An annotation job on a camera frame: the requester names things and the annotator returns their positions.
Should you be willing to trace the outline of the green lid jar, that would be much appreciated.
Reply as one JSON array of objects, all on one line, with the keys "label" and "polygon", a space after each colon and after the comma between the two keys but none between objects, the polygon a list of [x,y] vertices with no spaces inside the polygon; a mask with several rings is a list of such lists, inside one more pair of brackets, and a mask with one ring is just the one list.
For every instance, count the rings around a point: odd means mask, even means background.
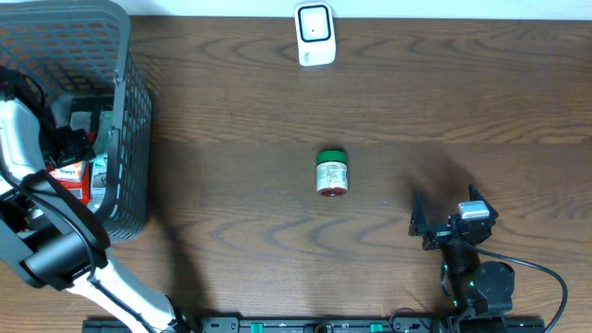
[{"label": "green lid jar", "polygon": [[348,156],[341,150],[325,150],[316,157],[316,191],[325,197],[339,197],[349,190]]}]

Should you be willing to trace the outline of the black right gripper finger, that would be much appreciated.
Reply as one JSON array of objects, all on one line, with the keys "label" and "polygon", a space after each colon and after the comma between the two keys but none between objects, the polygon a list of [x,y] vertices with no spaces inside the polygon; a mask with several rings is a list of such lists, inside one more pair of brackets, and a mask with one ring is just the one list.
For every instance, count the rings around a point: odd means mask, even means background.
[{"label": "black right gripper finger", "polygon": [[429,231],[425,209],[418,192],[413,194],[409,236],[423,236]]},{"label": "black right gripper finger", "polygon": [[498,211],[484,198],[478,188],[474,184],[468,186],[469,198],[472,203],[479,202],[481,206],[485,206],[488,210],[489,218],[498,218]]}]

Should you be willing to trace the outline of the small orange box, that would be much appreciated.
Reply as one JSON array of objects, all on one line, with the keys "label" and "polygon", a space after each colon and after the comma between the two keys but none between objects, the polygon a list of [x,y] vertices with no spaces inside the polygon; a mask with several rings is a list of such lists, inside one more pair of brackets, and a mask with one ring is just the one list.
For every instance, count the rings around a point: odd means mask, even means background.
[{"label": "small orange box", "polygon": [[68,166],[62,166],[56,168],[50,172],[50,174],[58,180],[79,182],[83,178],[86,163],[79,161]]}]

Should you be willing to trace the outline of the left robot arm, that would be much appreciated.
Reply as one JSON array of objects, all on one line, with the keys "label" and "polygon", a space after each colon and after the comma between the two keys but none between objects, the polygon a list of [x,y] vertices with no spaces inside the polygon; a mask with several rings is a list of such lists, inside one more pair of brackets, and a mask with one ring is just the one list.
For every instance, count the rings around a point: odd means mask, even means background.
[{"label": "left robot arm", "polygon": [[56,125],[39,83],[2,68],[2,261],[30,286],[80,295],[133,332],[199,331],[118,261],[102,222],[50,173],[93,156],[85,130]]}]

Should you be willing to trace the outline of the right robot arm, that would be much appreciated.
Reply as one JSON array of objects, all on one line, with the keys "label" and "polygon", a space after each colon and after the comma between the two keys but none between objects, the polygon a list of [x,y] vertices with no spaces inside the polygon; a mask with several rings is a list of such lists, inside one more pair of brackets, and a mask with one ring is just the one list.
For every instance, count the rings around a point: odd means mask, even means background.
[{"label": "right robot arm", "polygon": [[512,309],[515,273],[502,262],[480,260],[476,246],[492,235],[498,212],[476,186],[468,188],[469,200],[440,224],[428,222],[418,193],[413,195],[409,226],[411,236],[423,238],[426,251],[443,256],[441,284],[455,309],[432,321],[431,332],[507,332],[504,314]]}]

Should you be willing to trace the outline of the green 3M package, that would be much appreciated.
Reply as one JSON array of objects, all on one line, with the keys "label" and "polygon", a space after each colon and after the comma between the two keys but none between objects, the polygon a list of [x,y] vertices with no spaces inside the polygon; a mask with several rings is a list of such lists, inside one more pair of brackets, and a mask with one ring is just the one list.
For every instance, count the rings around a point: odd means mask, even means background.
[{"label": "green 3M package", "polygon": [[90,165],[90,202],[87,207],[95,213],[106,194],[108,147],[113,126],[113,97],[78,97],[71,102],[70,127],[85,130],[92,143],[95,158]]}]

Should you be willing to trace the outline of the red snack packet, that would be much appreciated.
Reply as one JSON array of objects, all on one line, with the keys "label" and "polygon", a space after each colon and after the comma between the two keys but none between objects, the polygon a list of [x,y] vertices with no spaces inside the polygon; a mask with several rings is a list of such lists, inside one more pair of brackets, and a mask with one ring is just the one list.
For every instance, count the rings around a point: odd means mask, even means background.
[{"label": "red snack packet", "polygon": [[83,204],[88,204],[91,199],[90,195],[90,169],[87,162],[84,170],[83,178],[79,182],[64,181],[56,179],[62,186],[70,191]]}]

